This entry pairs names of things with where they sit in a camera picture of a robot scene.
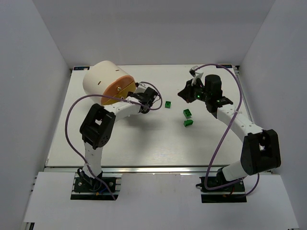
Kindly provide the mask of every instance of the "white enclosure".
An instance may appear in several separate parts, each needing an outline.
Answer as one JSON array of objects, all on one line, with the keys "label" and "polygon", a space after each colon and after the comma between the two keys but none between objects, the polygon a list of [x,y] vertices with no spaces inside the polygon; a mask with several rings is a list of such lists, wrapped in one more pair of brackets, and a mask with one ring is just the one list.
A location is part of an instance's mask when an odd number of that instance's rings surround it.
[{"label": "white enclosure", "polygon": [[239,65],[274,0],[34,0],[70,68]]}]

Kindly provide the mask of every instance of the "cable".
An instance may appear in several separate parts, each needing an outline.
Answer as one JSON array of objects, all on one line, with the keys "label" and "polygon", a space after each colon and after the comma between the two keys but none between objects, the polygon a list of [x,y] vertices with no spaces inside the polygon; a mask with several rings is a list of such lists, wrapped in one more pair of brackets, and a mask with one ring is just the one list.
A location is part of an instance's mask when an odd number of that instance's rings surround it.
[{"label": "cable", "polygon": [[254,190],[256,189],[256,187],[259,183],[259,179],[260,179],[260,174],[258,173],[257,174],[257,181],[256,181],[254,187],[248,193],[245,193],[244,195],[236,196],[236,198],[244,198],[244,197],[248,196],[249,194],[251,194],[252,192],[254,192]]},{"label": "cable", "polygon": [[71,105],[71,107],[70,107],[70,109],[69,109],[69,111],[68,111],[68,113],[67,113],[66,120],[65,120],[65,138],[66,138],[66,140],[67,140],[67,143],[68,143],[69,146],[70,146],[70,147],[71,147],[71,148],[72,148],[72,149],[83,159],[83,161],[84,161],[84,163],[86,164],[87,169],[88,169],[88,171],[90,172],[90,174],[91,174],[95,179],[97,179],[98,181],[100,181],[100,182],[107,188],[107,190],[109,191],[109,193],[111,194],[111,196],[112,196],[112,198],[113,198],[114,200],[116,200],[116,199],[115,199],[113,193],[111,192],[110,188],[107,186],[107,184],[106,184],[103,180],[101,180],[100,178],[98,178],[97,176],[94,175],[94,173],[93,173],[92,169],[90,168],[90,166],[89,166],[88,161],[86,160],[86,158],[85,158],[85,157],[84,157],[84,156],[73,146],[73,144],[71,143],[71,140],[70,140],[69,137],[68,137],[68,121],[69,121],[69,117],[70,117],[70,115],[71,115],[72,109],[75,107],[75,105],[76,105],[79,101],[81,101],[81,100],[83,100],[83,99],[85,99],[85,98],[88,98],[88,97],[105,97],[105,98],[114,99],[114,100],[118,100],[118,101],[122,101],[122,102],[137,104],[137,105],[140,105],[140,106],[142,106],[142,107],[145,107],[145,108],[147,108],[147,109],[149,109],[149,110],[158,110],[158,109],[160,109],[160,108],[162,107],[162,96],[161,96],[160,92],[158,91],[158,89],[157,89],[154,85],[152,85],[151,83],[149,83],[149,82],[141,82],[141,83],[145,83],[145,84],[149,84],[149,85],[153,86],[154,89],[158,92],[158,95],[159,95],[159,97],[161,98],[161,104],[160,104],[160,106],[159,106],[158,108],[152,109],[152,108],[147,107],[147,106],[145,106],[145,105],[143,105],[143,104],[141,104],[141,103],[134,102],[134,101],[129,101],[129,102],[128,102],[128,100],[120,99],[120,98],[116,98],[116,97],[110,97],[110,96],[101,95],[101,94],[90,94],[90,95],[86,95],[86,96],[80,97],[79,99],[77,99],[77,100]]},{"label": "cable", "polygon": [[151,84],[150,82],[146,82],[146,81],[140,81],[139,83],[143,83],[143,84],[147,84],[147,85],[150,85],[152,86],[158,93],[158,96],[160,97],[161,99],[161,103],[160,103],[160,106],[158,108],[155,108],[155,109],[152,109],[152,110],[158,110],[162,107],[162,104],[163,104],[163,100],[162,100],[162,96],[161,96],[161,93],[159,92],[159,90],[157,89],[157,87],[155,87],[153,84]]},{"label": "cable", "polygon": [[223,136],[222,136],[220,142],[218,143],[218,145],[217,145],[217,147],[216,147],[216,149],[215,149],[215,151],[214,151],[214,154],[212,155],[212,158],[211,158],[211,160],[210,160],[210,163],[209,163],[209,165],[208,165],[208,169],[207,169],[207,172],[206,172],[205,183],[204,183],[205,188],[206,188],[207,190],[215,190],[215,189],[219,189],[219,188],[224,188],[224,187],[230,186],[230,185],[232,185],[232,184],[236,184],[236,183],[240,182],[240,180],[242,180],[242,178],[240,178],[240,179],[237,179],[237,180],[235,180],[235,181],[229,182],[229,183],[227,183],[227,184],[220,185],[220,186],[216,186],[216,187],[211,187],[211,188],[209,188],[209,187],[207,186],[207,183],[208,183],[208,176],[209,176],[209,172],[210,172],[210,169],[211,169],[211,167],[212,167],[213,161],[214,161],[214,159],[215,159],[215,157],[216,157],[216,155],[217,155],[217,152],[219,151],[219,149],[220,149],[220,147],[221,147],[221,145],[222,145],[222,142],[224,141],[224,139],[225,139],[225,137],[226,137],[228,131],[230,130],[231,125],[233,124],[233,122],[234,122],[234,120],[235,120],[235,118],[236,118],[236,115],[237,115],[237,113],[238,113],[238,111],[239,111],[239,109],[240,109],[240,107],[241,107],[241,104],[242,104],[242,97],[243,97],[243,96],[242,96],[242,88],[241,88],[241,85],[240,85],[240,83],[239,83],[239,80],[236,78],[236,76],[235,76],[228,68],[226,68],[226,67],[224,67],[224,66],[222,66],[222,65],[218,65],[218,64],[211,63],[211,64],[205,64],[205,65],[199,66],[199,67],[197,67],[194,71],[197,71],[197,70],[199,70],[199,69],[201,69],[201,68],[203,68],[203,67],[206,67],[206,66],[216,66],[216,67],[219,67],[219,68],[222,68],[222,69],[227,70],[227,71],[231,74],[231,76],[233,76],[233,78],[235,79],[236,84],[238,85],[238,88],[239,88],[239,93],[240,93],[239,105],[238,105],[237,109],[235,110],[235,113],[234,113],[233,117],[231,118],[231,120],[230,120],[230,122],[229,122],[229,125],[228,125],[227,129],[225,130],[225,132],[224,132],[224,134],[223,134]]}]

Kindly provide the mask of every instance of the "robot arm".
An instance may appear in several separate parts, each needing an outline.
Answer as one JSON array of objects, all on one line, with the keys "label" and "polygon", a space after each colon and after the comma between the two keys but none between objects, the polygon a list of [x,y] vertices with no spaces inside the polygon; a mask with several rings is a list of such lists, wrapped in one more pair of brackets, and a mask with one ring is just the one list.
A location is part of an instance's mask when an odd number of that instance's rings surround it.
[{"label": "robot arm", "polygon": [[[129,93],[126,98],[129,102],[117,102],[110,105],[101,106],[94,104],[85,117],[80,132],[85,146],[85,158],[94,175],[101,178],[101,159],[103,146],[110,140],[114,123],[130,115],[147,113],[157,97],[158,92],[150,87],[138,85],[134,93]],[[79,175],[86,181],[94,191],[100,182],[98,182],[89,172],[84,164]]]},{"label": "robot arm", "polygon": [[[178,93],[187,103],[200,100],[206,103],[207,110],[217,119],[229,125],[236,107],[223,96],[222,82],[217,75],[208,75],[205,84],[201,78],[203,72],[196,67],[190,70],[193,79],[187,81],[186,87]],[[281,165],[279,142],[274,130],[264,130],[252,123],[240,112],[234,119],[231,130],[243,142],[239,161],[218,170],[217,185],[254,175]]]}]

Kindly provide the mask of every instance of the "white table surface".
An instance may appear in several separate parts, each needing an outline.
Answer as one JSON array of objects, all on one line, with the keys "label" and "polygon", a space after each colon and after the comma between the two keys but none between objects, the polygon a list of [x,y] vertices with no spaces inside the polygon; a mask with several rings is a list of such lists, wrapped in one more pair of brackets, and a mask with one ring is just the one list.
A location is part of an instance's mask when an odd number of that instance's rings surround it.
[{"label": "white table surface", "polygon": [[[171,101],[171,108],[163,107],[148,114],[132,115],[114,125],[110,141],[105,145],[103,166],[189,166],[208,165],[226,129],[215,119],[203,102],[186,103],[177,96],[191,79],[189,69],[194,65],[120,66],[136,81],[149,81],[160,91],[163,101]],[[204,77],[217,74],[222,79],[224,96],[238,104],[236,82],[224,69],[203,68]],[[85,95],[82,81],[87,70],[73,71],[52,145],[47,166],[82,166],[82,159],[69,147],[64,136],[64,123],[73,102]],[[73,145],[84,152],[79,128],[92,106],[85,99],[74,108],[69,121],[69,136]],[[189,109],[194,124],[184,127],[183,110]],[[244,105],[241,111],[247,116]],[[231,164],[240,158],[242,142],[229,132],[214,161],[214,165]]]},{"label": "white table surface", "polygon": [[[25,214],[35,230],[286,230],[297,228],[279,175],[261,175],[246,203],[202,204],[197,175],[124,174],[116,201],[70,200],[75,173],[40,172]],[[248,191],[257,176],[247,177]]]}]

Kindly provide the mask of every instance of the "green block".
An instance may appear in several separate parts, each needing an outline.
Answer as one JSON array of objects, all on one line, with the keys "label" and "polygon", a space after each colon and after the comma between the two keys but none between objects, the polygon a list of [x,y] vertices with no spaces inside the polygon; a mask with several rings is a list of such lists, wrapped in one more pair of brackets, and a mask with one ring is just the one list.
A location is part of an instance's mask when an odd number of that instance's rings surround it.
[{"label": "green block", "polygon": [[183,111],[184,116],[186,117],[186,119],[189,119],[192,116],[192,113],[190,112],[189,109],[185,109]]},{"label": "green block", "polygon": [[183,122],[184,127],[191,126],[193,124],[193,120],[186,120]]},{"label": "green block", "polygon": [[171,107],[171,102],[166,101],[165,102],[165,108],[169,109],[170,107]]}]

